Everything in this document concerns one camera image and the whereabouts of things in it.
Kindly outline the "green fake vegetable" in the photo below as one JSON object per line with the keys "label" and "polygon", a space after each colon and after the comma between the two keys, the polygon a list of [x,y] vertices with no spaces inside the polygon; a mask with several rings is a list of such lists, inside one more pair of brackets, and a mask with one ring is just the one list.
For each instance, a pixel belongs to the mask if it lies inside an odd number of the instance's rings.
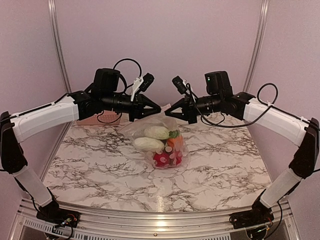
{"label": "green fake vegetable", "polygon": [[175,139],[180,136],[180,131],[178,129],[169,132],[169,137]]}

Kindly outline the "clear zip top bag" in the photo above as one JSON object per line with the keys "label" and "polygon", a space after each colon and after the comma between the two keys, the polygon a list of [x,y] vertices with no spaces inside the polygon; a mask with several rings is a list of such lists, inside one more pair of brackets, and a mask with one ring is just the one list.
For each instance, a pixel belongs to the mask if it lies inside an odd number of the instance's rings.
{"label": "clear zip top bag", "polygon": [[165,115],[170,107],[164,105],[160,113],[135,120],[119,131],[155,169],[180,167],[190,160],[177,121]]}

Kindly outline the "white fake daikon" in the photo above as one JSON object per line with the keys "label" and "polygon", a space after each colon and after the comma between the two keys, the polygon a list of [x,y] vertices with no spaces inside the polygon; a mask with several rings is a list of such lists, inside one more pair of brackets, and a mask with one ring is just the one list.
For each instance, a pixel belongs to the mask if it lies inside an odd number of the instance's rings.
{"label": "white fake daikon", "polygon": [[139,137],[133,141],[134,147],[139,151],[162,151],[165,147],[162,141],[149,137]]}

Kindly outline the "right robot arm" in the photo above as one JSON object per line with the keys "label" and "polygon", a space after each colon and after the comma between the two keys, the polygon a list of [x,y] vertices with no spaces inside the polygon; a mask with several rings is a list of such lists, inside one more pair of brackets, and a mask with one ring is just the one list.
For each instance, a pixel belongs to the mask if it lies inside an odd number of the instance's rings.
{"label": "right robot arm", "polygon": [[165,115],[189,124],[196,123],[201,117],[210,126],[233,129],[234,125],[214,123],[207,118],[212,113],[222,113],[242,121],[237,128],[258,125],[296,148],[287,169],[252,204],[247,219],[252,224],[258,224],[279,200],[316,171],[320,150],[319,121],[296,116],[276,107],[275,101],[266,102],[257,95],[243,91],[234,93],[226,71],[209,72],[204,78],[207,95],[197,97],[186,80],[180,76],[174,77],[172,83],[184,98],[166,110]]}

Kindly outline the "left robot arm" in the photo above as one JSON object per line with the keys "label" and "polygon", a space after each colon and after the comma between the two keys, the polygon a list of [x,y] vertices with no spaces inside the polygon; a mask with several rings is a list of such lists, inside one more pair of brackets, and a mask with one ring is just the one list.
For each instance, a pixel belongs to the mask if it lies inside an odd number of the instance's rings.
{"label": "left robot arm", "polygon": [[133,122],[157,114],[161,107],[143,95],[154,82],[151,73],[139,76],[132,84],[131,94],[117,92],[124,76],[117,69],[99,68],[85,90],[66,93],[56,101],[23,112],[3,112],[0,117],[0,159],[4,172],[12,175],[38,204],[38,213],[58,223],[65,211],[37,173],[28,166],[22,143],[34,136],[67,123],[83,121],[103,111],[127,114]]}

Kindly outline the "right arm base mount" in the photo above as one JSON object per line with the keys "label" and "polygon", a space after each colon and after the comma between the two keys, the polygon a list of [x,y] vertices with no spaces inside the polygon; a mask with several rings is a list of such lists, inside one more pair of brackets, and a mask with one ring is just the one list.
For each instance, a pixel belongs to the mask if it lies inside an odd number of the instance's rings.
{"label": "right arm base mount", "polygon": [[241,212],[232,213],[229,217],[229,222],[233,225],[234,229],[241,229],[270,223],[274,220],[274,215],[271,211],[261,213],[257,210],[246,210]]}

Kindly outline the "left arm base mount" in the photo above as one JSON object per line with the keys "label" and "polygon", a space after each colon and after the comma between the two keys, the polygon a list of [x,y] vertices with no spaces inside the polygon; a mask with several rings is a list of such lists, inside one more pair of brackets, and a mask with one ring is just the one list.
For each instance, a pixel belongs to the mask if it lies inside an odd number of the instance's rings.
{"label": "left arm base mount", "polygon": [[73,228],[76,228],[80,219],[80,213],[78,211],[60,208],[56,216],[47,217],[43,213],[38,211],[36,214],[36,218],[56,225],[62,224],[63,221],[71,218],[70,225]]}

